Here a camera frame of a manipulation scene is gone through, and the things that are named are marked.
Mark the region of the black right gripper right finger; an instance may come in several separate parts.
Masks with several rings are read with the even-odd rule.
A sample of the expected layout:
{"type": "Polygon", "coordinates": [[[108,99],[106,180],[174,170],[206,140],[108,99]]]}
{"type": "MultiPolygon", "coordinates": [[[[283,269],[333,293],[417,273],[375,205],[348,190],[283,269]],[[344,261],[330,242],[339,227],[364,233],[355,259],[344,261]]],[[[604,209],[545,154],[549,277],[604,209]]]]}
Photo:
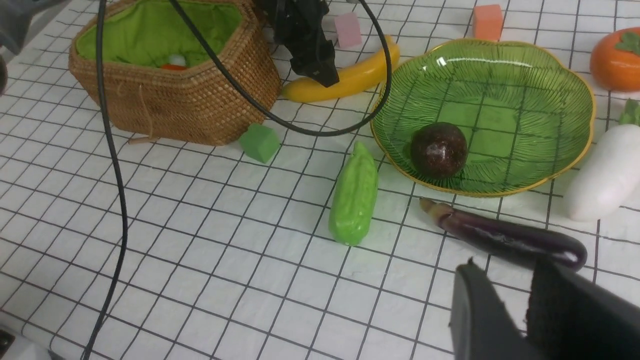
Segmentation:
{"type": "Polygon", "coordinates": [[[534,267],[526,339],[547,360],[637,360],[638,306],[549,260],[534,267]]]}

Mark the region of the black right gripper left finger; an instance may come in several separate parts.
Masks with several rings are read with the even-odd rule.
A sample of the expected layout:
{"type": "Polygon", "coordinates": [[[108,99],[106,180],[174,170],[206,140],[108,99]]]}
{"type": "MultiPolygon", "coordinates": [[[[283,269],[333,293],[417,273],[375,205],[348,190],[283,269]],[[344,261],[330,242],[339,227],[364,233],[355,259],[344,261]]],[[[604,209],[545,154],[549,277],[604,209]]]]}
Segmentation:
{"type": "Polygon", "coordinates": [[[449,321],[455,360],[543,360],[522,336],[486,273],[470,258],[455,269],[449,321]]]}

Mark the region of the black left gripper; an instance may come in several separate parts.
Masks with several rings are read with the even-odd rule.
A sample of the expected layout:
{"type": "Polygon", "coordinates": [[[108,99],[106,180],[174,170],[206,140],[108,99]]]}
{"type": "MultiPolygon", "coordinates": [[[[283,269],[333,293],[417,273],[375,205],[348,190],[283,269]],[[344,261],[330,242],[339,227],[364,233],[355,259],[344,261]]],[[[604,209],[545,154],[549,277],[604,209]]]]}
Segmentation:
{"type": "Polygon", "coordinates": [[[335,47],[324,35],[322,20],[329,13],[325,0],[254,0],[259,14],[273,29],[274,40],[290,54],[292,70],[325,88],[339,82],[335,47]]]}

